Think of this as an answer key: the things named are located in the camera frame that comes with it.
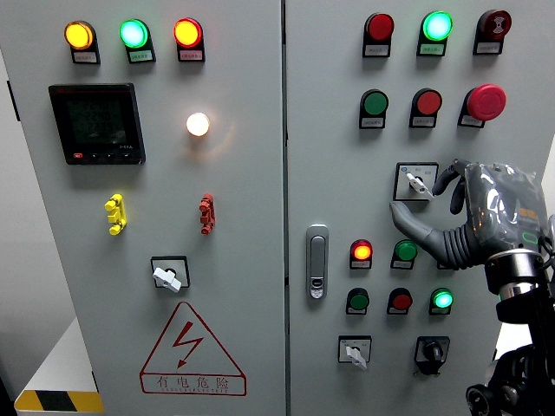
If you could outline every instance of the yellow terminal connector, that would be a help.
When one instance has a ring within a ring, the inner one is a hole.
[[[112,195],[112,198],[104,204],[104,209],[108,211],[108,222],[113,224],[109,230],[110,235],[117,236],[127,225],[127,217],[123,207],[123,197],[119,193],[115,193]]]

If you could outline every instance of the red indicator light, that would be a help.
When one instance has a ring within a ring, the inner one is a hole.
[[[407,310],[413,304],[413,298],[409,295],[399,295],[395,297],[392,303],[397,310]]]
[[[358,261],[372,257],[372,244],[367,240],[357,240],[350,246],[351,255]]]
[[[484,84],[475,88],[467,100],[468,113],[476,120],[488,121],[505,109],[506,94],[498,85]]]
[[[370,37],[376,41],[385,41],[393,35],[395,24],[390,15],[376,13],[369,19],[366,30]]]
[[[504,10],[489,10],[478,21],[478,30],[489,41],[500,41],[511,29],[511,15]]]
[[[437,91],[428,90],[418,97],[416,107],[425,115],[437,113],[441,107],[441,95]]]
[[[199,22],[186,17],[173,26],[175,41],[183,48],[194,48],[202,40],[202,28]]]

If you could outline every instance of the robotic arm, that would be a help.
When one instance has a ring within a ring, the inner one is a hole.
[[[499,295],[497,315],[525,323],[532,345],[504,354],[486,386],[467,389],[475,416],[555,414],[555,285],[546,269],[555,263],[553,229],[538,180],[509,165],[456,159],[437,179],[432,193],[454,188],[450,211],[466,203],[467,221],[440,231],[415,218],[402,202],[391,202],[393,222],[440,264],[465,269],[485,264],[487,286]],[[544,262],[543,247],[549,255]]]
[[[462,226],[436,230],[395,201],[390,208],[397,229],[455,270],[484,264],[507,250],[538,251],[539,239],[548,227],[544,194],[535,177],[509,165],[456,159],[437,179],[432,193],[441,195],[457,178],[450,210],[458,214],[466,201],[467,221]]]

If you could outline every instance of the digital power meter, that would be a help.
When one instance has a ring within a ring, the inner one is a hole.
[[[133,84],[52,85],[49,94],[69,165],[144,163]]]

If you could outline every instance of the red push button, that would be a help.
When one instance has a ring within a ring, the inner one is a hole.
[[[504,10],[489,10],[478,21],[478,30],[489,41],[500,41],[511,29],[511,15]]]
[[[430,115],[437,113],[441,107],[441,95],[437,91],[426,91],[416,101],[416,108],[422,114]]]
[[[475,88],[467,100],[468,113],[476,120],[493,120],[505,109],[506,95],[503,88],[495,84],[484,84]]]
[[[413,304],[409,295],[399,295],[393,300],[393,307],[397,310],[407,310]]]
[[[407,315],[413,304],[413,297],[408,289],[393,289],[389,294],[388,315]]]
[[[393,35],[395,24],[390,15],[376,13],[369,19],[366,30],[375,41],[385,41]]]

